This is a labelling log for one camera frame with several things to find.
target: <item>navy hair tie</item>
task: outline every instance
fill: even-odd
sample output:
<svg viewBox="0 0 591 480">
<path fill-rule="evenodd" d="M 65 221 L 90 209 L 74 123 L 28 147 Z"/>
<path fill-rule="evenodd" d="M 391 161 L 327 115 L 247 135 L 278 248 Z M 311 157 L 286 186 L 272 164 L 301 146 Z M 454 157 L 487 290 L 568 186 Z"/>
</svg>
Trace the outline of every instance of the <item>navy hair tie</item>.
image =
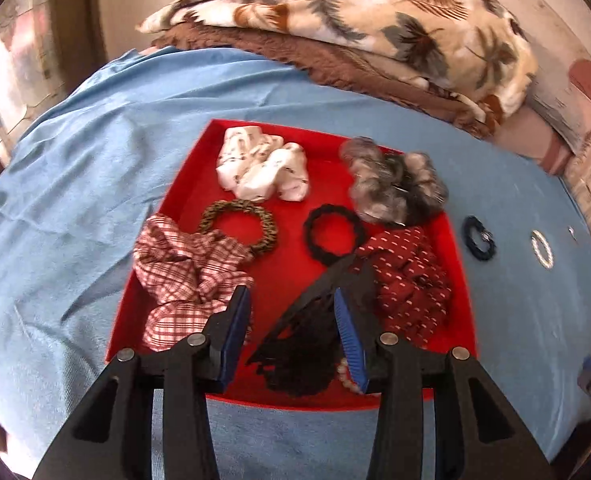
<svg viewBox="0 0 591 480">
<path fill-rule="evenodd" d="M 334 254 L 330 253 L 322 249 L 319 245 L 313 241 L 313 224 L 322 216 L 330 215 L 330 214 L 337 214 L 340 216 L 344 216 L 352 225 L 353 225 L 353 232 L 355 234 L 355 242 L 353 244 L 353 249 L 351 253 L 357 250 L 358 247 L 364 245 L 364 243 L 368 240 L 367 230 L 365 230 L 364 225 L 360 221 L 360 218 L 353 212 L 351 209 L 348 209 L 341 205 L 333 205 L 333 204 L 324 204 L 321 205 L 319 208 L 314 209 L 309 213 L 309 216 L 304 222 L 304 242 L 306 243 L 307 247 L 309 248 L 309 252 L 313 259 L 318 260 L 321 264 L 325 265 L 326 267 L 331 267 L 334 263 L 339 261 L 341 258 L 348 256 L 348 254 Z"/>
<path fill-rule="evenodd" d="M 479 234 L 482 241 L 486 242 L 489 245 L 489 248 L 486 251 L 480 249 L 475 240 L 473 239 L 472 231 L 475 229 Z M 481 262 L 487 262 L 488 260 L 492 259 L 496 253 L 496 245 L 493 241 L 493 235 L 490 231 L 484 227 L 482 222 L 479 221 L 475 216 L 467 216 L 464 219 L 464 223 L 462 225 L 462 231 L 464 236 L 464 243 L 466 243 L 466 247 L 471 251 L 471 254 L 475 256 Z"/>
</svg>

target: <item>palm leaf print blanket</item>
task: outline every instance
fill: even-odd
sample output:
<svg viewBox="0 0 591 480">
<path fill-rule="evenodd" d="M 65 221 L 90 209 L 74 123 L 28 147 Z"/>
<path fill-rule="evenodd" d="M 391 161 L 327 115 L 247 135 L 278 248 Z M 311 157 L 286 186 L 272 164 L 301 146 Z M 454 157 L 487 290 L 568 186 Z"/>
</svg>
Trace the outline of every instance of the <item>palm leaf print blanket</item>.
<svg viewBox="0 0 591 480">
<path fill-rule="evenodd" d="M 182 22 L 342 47 L 387 79 L 466 104 L 489 133 L 517 111 L 537 71 L 516 18 L 498 0 L 175 0 L 138 30 Z"/>
</svg>

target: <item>blue gripper pad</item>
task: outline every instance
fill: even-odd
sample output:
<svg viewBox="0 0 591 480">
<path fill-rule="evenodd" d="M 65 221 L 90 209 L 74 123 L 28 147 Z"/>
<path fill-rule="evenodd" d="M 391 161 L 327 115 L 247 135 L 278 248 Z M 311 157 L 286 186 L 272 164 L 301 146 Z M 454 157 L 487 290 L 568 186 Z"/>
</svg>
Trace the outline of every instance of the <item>blue gripper pad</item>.
<svg viewBox="0 0 591 480">
<path fill-rule="evenodd" d="M 338 324 L 339 338 L 342 341 L 342 348 L 349 363 L 351 379 L 363 393 L 367 391 L 369 379 L 367 376 L 367 357 L 362 347 L 357 330 L 353 324 L 351 313 L 342 291 L 337 288 L 334 296 L 334 312 Z"/>
<path fill-rule="evenodd" d="M 243 289 L 241 294 L 237 294 L 237 290 Z M 229 330 L 226 334 L 226 339 L 222 347 L 221 354 L 221 368 L 218 375 L 218 382 L 226 388 L 234 379 L 238 361 L 240 359 L 240 352 L 242 352 L 242 345 L 244 343 L 244 336 L 249 326 L 249 319 L 252 312 L 252 296 L 247 287 L 237 287 L 234 295 L 229 302 L 229 307 L 232 303 L 237 302 L 236 313 L 229 325 Z"/>
</svg>

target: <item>white scrunchie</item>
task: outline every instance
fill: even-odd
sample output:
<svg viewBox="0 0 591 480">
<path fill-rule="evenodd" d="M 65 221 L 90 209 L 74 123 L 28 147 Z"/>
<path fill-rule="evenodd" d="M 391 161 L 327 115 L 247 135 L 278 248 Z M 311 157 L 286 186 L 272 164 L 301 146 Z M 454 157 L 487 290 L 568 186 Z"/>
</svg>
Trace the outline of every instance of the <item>white scrunchie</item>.
<svg viewBox="0 0 591 480">
<path fill-rule="evenodd" d="M 224 133 L 218 156 L 218 181 L 236 198 L 262 202 L 274 189 L 282 200 L 300 202 L 309 191 L 306 155 L 294 142 L 262 133 L 258 126 L 238 126 Z"/>
</svg>

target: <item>bed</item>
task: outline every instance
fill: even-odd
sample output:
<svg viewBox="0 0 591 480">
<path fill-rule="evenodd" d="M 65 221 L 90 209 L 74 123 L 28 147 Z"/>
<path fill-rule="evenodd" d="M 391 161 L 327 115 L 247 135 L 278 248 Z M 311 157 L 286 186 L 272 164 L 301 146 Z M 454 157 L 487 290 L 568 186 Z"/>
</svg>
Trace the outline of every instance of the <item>bed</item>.
<svg viewBox="0 0 591 480">
<path fill-rule="evenodd" d="M 591 235 L 559 178 L 450 124 L 233 48 L 135 51 L 92 75 L 28 130 L 0 176 L 0 423 L 37 465 L 104 366 L 144 219 L 211 118 L 366 135 L 428 152 L 454 226 L 476 215 L 498 254 L 458 239 L 479 359 L 552 459 L 591 403 L 576 386 L 591 354 Z M 575 238 L 569 233 L 573 229 Z M 540 230 L 547 270 L 531 248 Z M 162 478 L 160 399 L 154 478 Z M 210 401 L 223 479 L 359 479 L 376 412 L 304 413 Z M 425 404 L 424 478 L 433 478 Z"/>
</svg>

